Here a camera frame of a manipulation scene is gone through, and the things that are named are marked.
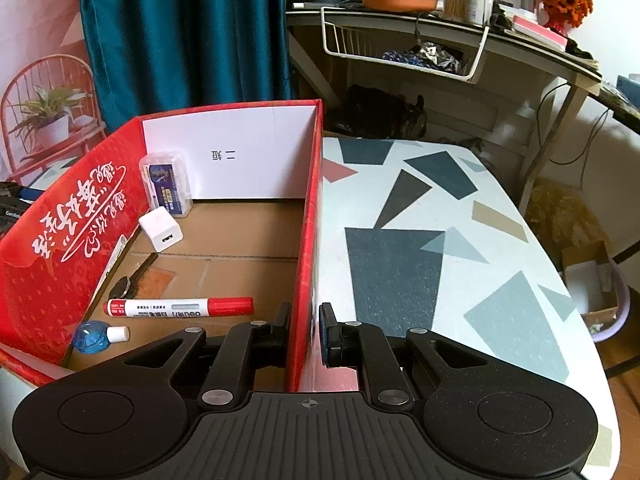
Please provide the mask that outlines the small cardboard box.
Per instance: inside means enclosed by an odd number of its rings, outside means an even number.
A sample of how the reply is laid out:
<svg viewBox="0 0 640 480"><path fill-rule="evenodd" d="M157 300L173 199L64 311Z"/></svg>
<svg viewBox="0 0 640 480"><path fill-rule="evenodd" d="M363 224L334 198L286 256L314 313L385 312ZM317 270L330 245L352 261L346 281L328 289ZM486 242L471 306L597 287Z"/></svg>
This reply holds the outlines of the small cardboard box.
<svg viewBox="0 0 640 480"><path fill-rule="evenodd" d="M562 250L563 280L581 316L601 305L602 292L608 290L604 274L610 261L603 242Z"/></svg>

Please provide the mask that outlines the dark metal key with ring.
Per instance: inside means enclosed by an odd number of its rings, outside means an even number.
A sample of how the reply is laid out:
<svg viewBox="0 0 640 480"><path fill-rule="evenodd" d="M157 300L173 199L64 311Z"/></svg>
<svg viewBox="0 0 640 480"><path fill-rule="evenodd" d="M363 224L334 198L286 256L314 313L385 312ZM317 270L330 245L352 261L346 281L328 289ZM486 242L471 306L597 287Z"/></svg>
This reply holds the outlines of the dark metal key with ring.
<svg viewBox="0 0 640 480"><path fill-rule="evenodd" d="M157 252L152 252L138 266L137 270L131 275L125 275L120 278L108 293L110 299L132 299L136 296L138 285L146 270L155 262L158 257Z"/></svg>

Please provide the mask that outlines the red white whiteboard marker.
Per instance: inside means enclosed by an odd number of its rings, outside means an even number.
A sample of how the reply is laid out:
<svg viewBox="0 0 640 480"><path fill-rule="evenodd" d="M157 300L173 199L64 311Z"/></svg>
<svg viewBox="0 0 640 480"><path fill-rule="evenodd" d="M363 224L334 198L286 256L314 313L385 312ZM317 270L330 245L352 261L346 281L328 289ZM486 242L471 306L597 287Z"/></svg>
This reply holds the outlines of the red white whiteboard marker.
<svg viewBox="0 0 640 480"><path fill-rule="evenodd" d="M113 318L225 318L250 315L250 297L190 299L110 299L103 306Z"/></svg>

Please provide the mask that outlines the teal curtain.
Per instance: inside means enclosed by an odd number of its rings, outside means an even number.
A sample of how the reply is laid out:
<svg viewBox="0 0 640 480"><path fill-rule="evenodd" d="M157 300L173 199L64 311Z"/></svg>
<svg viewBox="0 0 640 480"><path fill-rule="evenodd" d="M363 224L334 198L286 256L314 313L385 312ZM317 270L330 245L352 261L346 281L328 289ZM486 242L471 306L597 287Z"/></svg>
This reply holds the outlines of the teal curtain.
<svg viewBox="0 0 640 480"><path fill-rule="evenodd" d="M291 99L286 0L79 0L108 130L194 106Z"/></svg>

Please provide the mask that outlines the red strawberry cardboard box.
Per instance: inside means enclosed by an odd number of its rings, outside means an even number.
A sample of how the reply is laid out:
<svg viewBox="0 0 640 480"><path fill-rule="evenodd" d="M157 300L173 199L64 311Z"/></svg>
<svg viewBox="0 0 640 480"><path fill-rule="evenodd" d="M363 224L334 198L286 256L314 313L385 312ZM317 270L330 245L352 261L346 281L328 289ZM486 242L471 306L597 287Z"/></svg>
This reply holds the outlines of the red strawberry cardboard box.
<svg viewBox="0 0 640 480"><path fill-rule="evenodd" d="M38 387L93 363L77 326L137 278L142 298L293 306L286 383L311 323L323 105L236 103L137 117L82 156L1 240L1 367Z"/></svg>

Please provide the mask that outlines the pink book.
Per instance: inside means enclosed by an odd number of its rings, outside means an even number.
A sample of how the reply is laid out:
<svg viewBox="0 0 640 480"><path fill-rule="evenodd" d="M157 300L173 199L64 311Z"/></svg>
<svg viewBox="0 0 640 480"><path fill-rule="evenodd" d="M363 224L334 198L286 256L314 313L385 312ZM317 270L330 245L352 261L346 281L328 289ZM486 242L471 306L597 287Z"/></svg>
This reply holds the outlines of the pink book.
<svg viewBox="0 0 640 480"><path fill-rule="evenodd" d="M551 29L545 28L537 23L526 20L526 18L514 15L512 18L512 29L514 32L527 36L531 40L544 44L548 48L562 52L566 50L567 39L564 36L552 32Z"/></svg>

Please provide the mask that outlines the orange bowl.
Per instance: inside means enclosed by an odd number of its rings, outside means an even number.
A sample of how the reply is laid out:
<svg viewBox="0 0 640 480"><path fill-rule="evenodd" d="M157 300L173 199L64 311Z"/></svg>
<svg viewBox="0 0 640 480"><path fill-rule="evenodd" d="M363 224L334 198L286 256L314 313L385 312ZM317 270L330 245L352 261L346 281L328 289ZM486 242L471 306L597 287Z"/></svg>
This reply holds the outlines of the orange bowl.
<svg viewBox="0 0 640 480"><path fill-rule="evenodd" d="M438 0L361 0L365 8L392 13L430 13Z"/></svg>

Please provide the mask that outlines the pink printed backdrop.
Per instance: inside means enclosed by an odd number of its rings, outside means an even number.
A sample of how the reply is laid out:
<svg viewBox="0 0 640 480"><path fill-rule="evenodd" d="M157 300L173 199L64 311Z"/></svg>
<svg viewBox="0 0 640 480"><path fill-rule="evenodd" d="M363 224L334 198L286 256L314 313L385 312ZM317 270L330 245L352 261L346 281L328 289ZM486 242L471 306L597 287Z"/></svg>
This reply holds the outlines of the pink printed backdrop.
<svg viewBox="0 0 640 480"><path fill-rule="evenodd" d="M28 183L106 138L79 0L1 0L1 177Z"/></svg>

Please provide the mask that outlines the gold card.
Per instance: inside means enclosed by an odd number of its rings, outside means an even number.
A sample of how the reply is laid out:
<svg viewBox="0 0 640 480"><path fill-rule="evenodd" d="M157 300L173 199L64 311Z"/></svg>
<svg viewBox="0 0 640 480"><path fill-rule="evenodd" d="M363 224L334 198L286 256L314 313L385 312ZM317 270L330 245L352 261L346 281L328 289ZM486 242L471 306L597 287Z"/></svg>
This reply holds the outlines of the gold card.
<svg viewBox="0 0 640 480"><path fill-rule="evenodd" d="M174 271L151 266L137 281L134 299L160 299L176 274Z"/></svg>

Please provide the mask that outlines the white desk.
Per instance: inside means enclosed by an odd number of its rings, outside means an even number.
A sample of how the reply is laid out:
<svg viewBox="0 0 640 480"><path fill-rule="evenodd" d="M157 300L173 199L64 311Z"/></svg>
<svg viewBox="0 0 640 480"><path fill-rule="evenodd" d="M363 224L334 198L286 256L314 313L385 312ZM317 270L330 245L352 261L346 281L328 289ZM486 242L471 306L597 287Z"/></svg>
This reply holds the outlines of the white desk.
<svg viewBox="0 0 640 480"><path fill-rule="evenodd" d="M587 100L639 129L592 64L514 32L330 6L292 10L286 24L293 66L335 129L380 104L387 125L355 136L484 141L520 211Z"/></svg>

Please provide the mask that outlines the white charger cube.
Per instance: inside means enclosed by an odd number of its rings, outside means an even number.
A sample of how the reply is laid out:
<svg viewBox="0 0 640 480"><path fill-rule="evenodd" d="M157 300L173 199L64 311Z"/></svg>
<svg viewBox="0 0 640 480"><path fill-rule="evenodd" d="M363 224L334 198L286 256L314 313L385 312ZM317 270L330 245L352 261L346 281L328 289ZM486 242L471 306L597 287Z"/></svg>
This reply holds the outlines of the white charger cube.
<svg viewBox="0 0 640 480"><path fill-rule="evenodd" d="M150 240L154 252L164 252L183 240L179 223L164 206L140 217L139 226Z"/></svg>

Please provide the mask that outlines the cotton swab box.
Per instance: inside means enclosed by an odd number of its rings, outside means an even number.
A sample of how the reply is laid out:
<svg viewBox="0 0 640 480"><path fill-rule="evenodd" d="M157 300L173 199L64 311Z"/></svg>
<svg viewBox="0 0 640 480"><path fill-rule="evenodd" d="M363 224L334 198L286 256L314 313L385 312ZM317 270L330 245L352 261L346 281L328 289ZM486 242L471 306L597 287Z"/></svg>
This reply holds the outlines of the cotton swab box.
<svg viewBox="0 0 640 480"><path fill-rule="evenodd" d="M445 20L464 22L466 0L442 0L442 16Z"/></svg>

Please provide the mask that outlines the patterned tablecloth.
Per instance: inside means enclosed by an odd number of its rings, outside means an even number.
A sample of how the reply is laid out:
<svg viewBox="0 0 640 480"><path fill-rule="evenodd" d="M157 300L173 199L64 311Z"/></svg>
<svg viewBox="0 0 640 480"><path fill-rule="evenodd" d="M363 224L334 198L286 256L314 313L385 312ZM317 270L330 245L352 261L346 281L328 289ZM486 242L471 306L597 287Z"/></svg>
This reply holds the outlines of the patterned tablecloth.
<svg viewBox="0 0 640 480"><path fill-rule="evenodd" d="M67 356L117 242L134 244L134 270L151 250L128 195L86 229L72 258L56 227L60 200L16 226L2 247L3 328L15 348L52 364ZM303 257L303 205L197 203L180 219L183 238L158 259L171 274L163 297L250 296L260 318L291 300ZM312 225L310 299L342 321L399 336L434 330L580 392L597 413L589 479L620 461L620 430L603 366L559 272L494 176L465 148L416 141L325 138Z"/></svg>

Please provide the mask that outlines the clear case with blue card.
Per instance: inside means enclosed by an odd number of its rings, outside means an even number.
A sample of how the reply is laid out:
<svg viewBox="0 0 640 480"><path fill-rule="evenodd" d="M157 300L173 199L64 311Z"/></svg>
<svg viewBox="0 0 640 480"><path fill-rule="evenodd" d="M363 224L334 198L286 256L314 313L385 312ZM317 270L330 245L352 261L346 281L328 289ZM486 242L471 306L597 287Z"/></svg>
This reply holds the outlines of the clear case with blue card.
<svg viewBox="0 0 640 480"><path fill-rule="evenodd" d="M178 152L150 153L139 162L140 174L151 210L164 207L182 218L192 208L186 161Z"/></svg>

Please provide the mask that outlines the blue transparent small bottle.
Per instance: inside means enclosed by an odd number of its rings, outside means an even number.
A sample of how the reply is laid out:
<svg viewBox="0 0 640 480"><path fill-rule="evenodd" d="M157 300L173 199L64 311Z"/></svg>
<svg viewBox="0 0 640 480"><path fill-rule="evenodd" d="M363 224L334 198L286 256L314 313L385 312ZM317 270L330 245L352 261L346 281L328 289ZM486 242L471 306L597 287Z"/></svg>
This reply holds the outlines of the blue transparent small bottle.
<svg viewBox="0 0 640 480"><path fill-rule="evenodd" d="M79 324L75 330L72 345L82 354L97 354L111 344L127 342L130 330L127 326L111 326L102 321L87 321Z"/></svg>

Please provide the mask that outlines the lavender plastic basin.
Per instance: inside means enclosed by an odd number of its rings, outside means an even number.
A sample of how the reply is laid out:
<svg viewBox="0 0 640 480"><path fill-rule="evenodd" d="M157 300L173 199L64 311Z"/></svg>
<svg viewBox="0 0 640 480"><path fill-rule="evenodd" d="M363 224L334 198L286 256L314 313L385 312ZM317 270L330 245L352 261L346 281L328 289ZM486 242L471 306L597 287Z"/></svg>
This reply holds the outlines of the lavender plastic basin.
<svg viewBox="0 0 640 480"><path fill-rule="evenodd" d="M624 327L630 313L630 290L625 275L613 260L604 276L608 278L608 290L602 292L601 305L582 316L596 344L614 337Z"/></svg>

